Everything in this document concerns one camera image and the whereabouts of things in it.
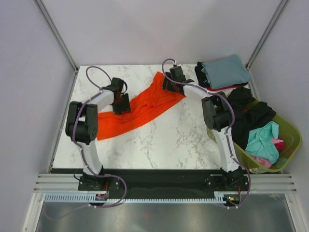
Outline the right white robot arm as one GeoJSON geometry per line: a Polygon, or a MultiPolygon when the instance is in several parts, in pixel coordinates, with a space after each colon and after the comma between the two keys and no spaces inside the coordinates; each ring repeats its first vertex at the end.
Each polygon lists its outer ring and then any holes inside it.
{"type": "Polygon", "coordinates": [[[232,125],[235,122],[234,111],[223,92],[215,93],[200,87],[191,79],[186,79],[182,67],[174,65],[169,75],[163,72],[163,89],[180,93],[201,102],[204,122],[215,136],[221,159],[221,168],[226,173],[239,168],[232,141],[232,125]]]}

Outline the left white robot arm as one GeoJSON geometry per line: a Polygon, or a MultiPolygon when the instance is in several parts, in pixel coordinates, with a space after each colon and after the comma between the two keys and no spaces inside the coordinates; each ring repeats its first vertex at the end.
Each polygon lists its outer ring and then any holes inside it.
{"type": "Polygon", "coordinates": [[[95,142],[98,135],[98,113],[109,105],[114,115],[129,113],[129,96],[123,89],[127,89],[126,82],[114,77],[110,85],[99,88],[98,93],[85,102],[72,101],[69,104],[65,133],[80,150],[83,173],[91,176],[89,185],[95,190],[101,190],[106,185],[106,178],[101,175],[103,166],[95,142]]]}

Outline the orange t shirt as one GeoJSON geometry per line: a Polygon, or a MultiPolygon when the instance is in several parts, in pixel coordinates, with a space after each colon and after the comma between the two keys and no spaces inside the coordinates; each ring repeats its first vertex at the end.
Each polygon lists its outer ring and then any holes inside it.
{"type": "Polygon", "coordinates": [[[184,95],[163,90],[164,74],[157,72],[152,83],[130,101],[131,112],[116,115],[112,111],[98,114],[97,140],[110,139],[137,129],[184,99],[184,95]]]}

